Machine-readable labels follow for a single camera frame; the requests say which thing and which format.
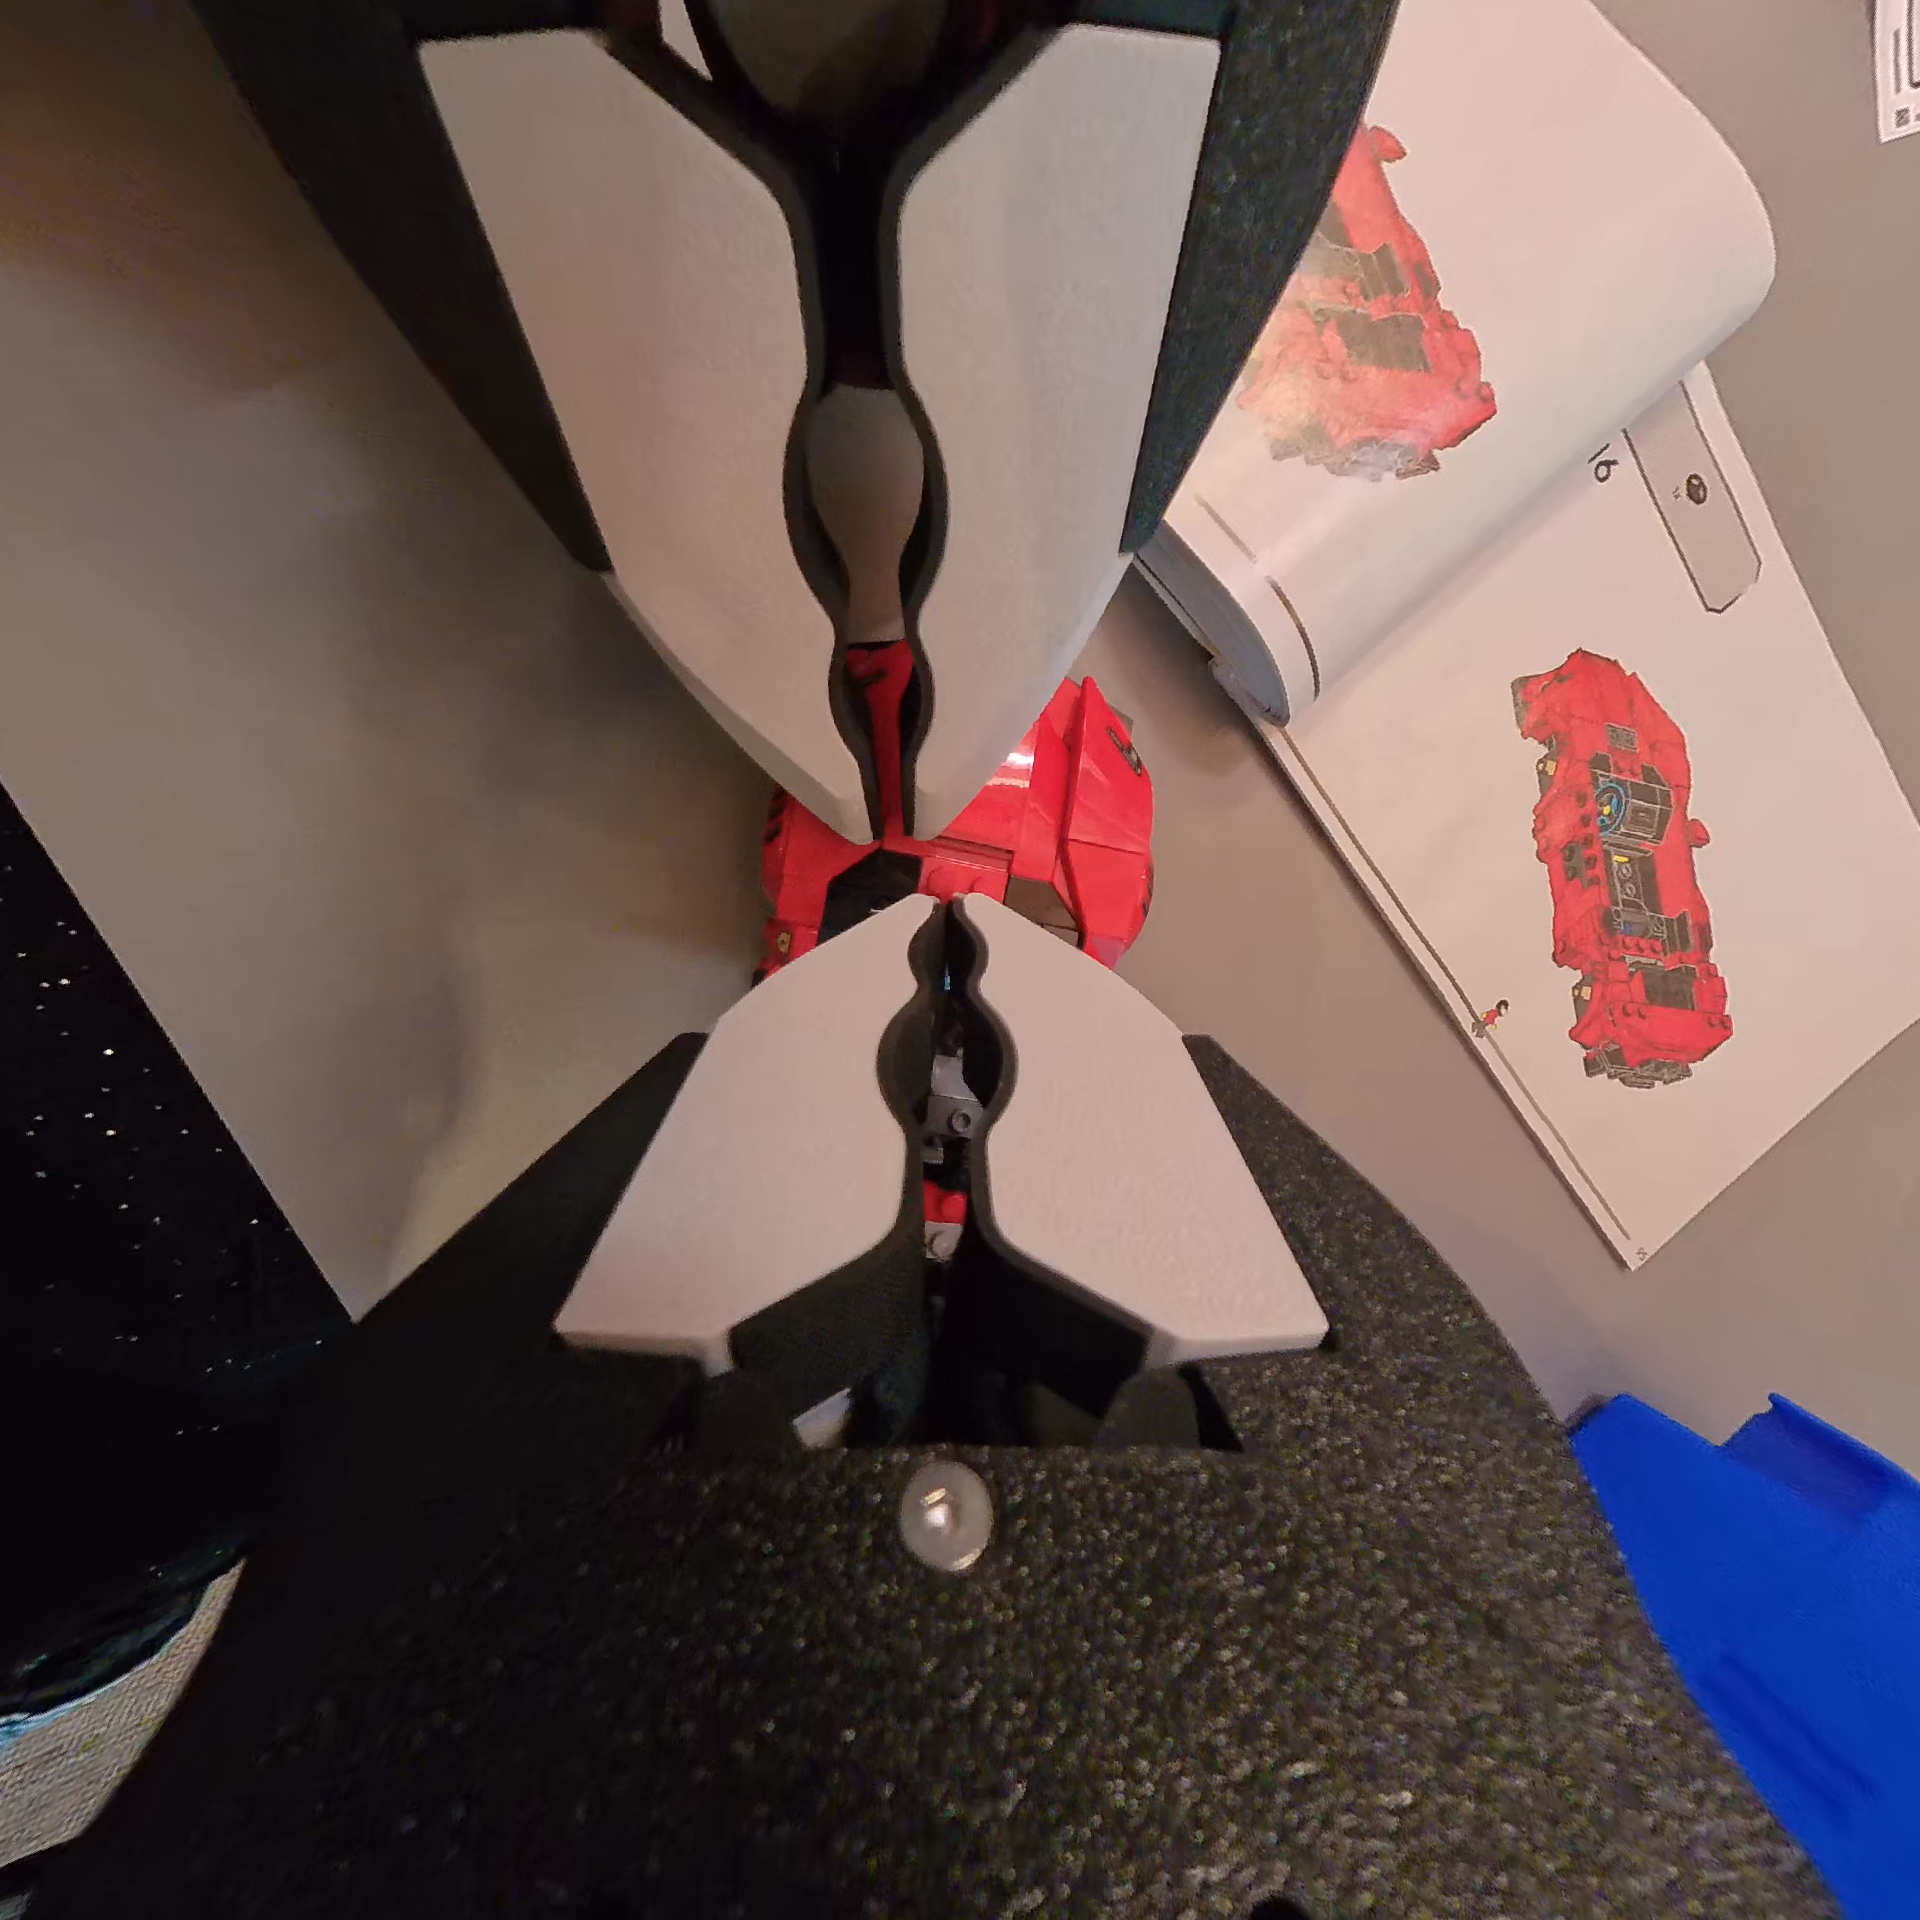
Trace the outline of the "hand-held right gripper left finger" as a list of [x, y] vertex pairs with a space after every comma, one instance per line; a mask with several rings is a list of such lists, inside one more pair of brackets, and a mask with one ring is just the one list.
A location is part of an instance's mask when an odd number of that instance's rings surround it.
[[879, 1044], [937, 915], [898, 900], [712, 1027], [555, 1319], [576, 1349], [743, 1364], [746, 1324], [878, 1252], [910, 1193]]

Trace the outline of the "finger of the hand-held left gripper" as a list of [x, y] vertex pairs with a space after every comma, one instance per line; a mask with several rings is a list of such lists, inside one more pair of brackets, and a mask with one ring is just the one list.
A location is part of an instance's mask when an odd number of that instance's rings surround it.
[[848, 577], [805, 464], [827, 335], [795, 157], [650, 38], [417, 59], [611, 588], [743, 751], [871, 838], [872, 749], [835, 678]]
[[1022, 32], [893, 160], [886, 365], [928, 448], [921, 830], [1015, 747], [1125, 571], [1215, 68], [1200, 32]]

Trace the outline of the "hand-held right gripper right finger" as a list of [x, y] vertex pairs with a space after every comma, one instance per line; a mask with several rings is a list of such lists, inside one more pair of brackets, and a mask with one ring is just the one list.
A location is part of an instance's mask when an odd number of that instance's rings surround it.
[[982, 1225], [1151, 1361], [1304, 1352], [1328, 1316], [1181, 1031], [1096, 959], [985, 896], [952, 905], [998, 1043]]

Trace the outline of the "red lego car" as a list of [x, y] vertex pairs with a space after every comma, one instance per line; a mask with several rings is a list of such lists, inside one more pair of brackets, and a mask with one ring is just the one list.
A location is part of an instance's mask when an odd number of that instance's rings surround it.
[[[1039, 718], [938, 832], [904, 822], [904, 724], [921, 678], [904, 637], [848, 652], [879, 782], [878, 837], [857, 843], [775, 790], [758, 853], [765, 905], [752, 984], [906, 896], [998, 900], [1104, 969], [1143, 931], [1153, 893], [1153, 785], [1133, 724], [1091, 678], [1063, 678]], [[928, 1092], [918, 1107], [922, 1254], [949, 1280], [971, 1220], [974, 1140], [1015, 1084], [1017, 1044], [944, 961]]]

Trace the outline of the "lego instruction booklet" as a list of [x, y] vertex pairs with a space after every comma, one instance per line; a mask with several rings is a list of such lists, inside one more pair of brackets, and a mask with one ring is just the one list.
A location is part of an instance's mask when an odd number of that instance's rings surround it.
[[1770, 277], [1594, 4], [1402, 4], [1141, 552], [1630, 1265], [1914, 1021], [1914, 817], [1706, 369]]

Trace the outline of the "blue plastic bin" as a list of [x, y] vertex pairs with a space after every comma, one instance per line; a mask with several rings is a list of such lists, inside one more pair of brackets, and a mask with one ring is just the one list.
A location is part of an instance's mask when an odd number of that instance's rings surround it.
[[1917, 1915], [1917, 1486], [1784, 1397], [1722, 1445], [1616, 1397], [1573, 1452], [1654, 1631], [1843, 1915]]

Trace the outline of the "white shoe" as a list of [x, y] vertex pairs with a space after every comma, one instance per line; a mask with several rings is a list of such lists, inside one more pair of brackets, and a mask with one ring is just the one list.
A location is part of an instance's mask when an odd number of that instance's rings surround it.
[[175, 1708], [243, 1567], [214, 1576], [177, 1631], [119, 1678], [54, 1708], [2, 1717], [5, 1870], [75, 1840], [98, 1816]]

